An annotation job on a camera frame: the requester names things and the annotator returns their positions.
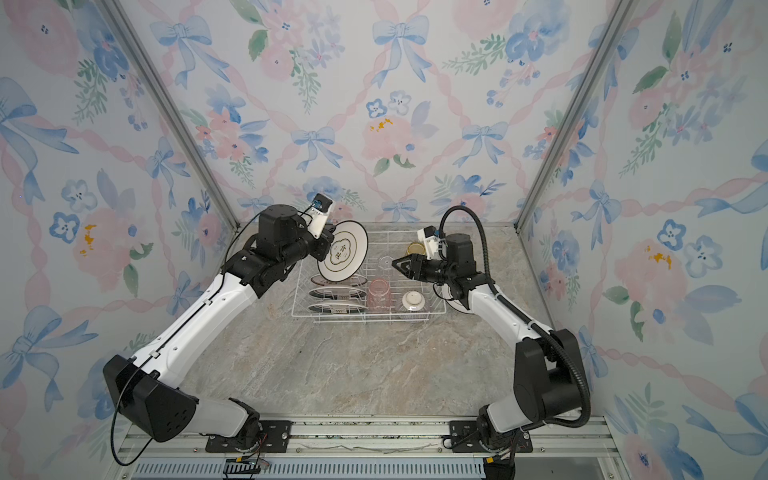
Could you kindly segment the white wire dish rack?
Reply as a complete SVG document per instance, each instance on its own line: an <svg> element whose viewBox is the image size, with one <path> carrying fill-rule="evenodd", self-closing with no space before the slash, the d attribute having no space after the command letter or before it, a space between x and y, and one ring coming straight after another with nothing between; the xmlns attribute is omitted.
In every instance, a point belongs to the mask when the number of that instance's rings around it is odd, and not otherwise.
<svg viewBox="0 0 768 480"><path fill-rule="evenodd" d="M406 278L392 261L415 249L417 234L407 230L368 232L364 263L350 278L333 283L315 260L304 260L291 314L316 323L425 322L447 312L428 283Z"/></svg>

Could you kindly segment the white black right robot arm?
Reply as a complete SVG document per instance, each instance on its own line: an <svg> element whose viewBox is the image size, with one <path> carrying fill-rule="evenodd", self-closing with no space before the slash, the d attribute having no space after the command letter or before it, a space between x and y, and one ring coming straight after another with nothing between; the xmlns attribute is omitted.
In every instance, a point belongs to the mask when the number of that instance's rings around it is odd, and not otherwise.
<svg viewBox="0 0 768 480"><path fill-rule="evenodd" d="M482 445L500 450L515 435L544 425L586 425L591 396L576 336L537 321L503 294L489 272L477 268L469 235L441 237L428 227L418 232L418 242L424 252L393 260L393 268L438 287L445 301L480 317L514 349L512 392L479 410Z"/></svg>

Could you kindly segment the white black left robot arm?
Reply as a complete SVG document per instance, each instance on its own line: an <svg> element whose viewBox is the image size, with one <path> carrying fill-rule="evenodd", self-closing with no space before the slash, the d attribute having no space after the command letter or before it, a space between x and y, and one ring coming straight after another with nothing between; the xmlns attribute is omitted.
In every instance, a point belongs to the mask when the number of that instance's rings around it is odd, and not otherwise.
<svg viewBox="0 0 768 480"><path fill-rule="evenodd" d="M103 375L116 415L162 443L182 433L223 439L239 451L262 436L259 413L236 399L213 400L180 386L229 323L307 257L323 260L334 240L333 202L318 194L300 211L275 204L260 212L258 230L221 267L205 292L174 323L131 357L116 355Z"/></svg>

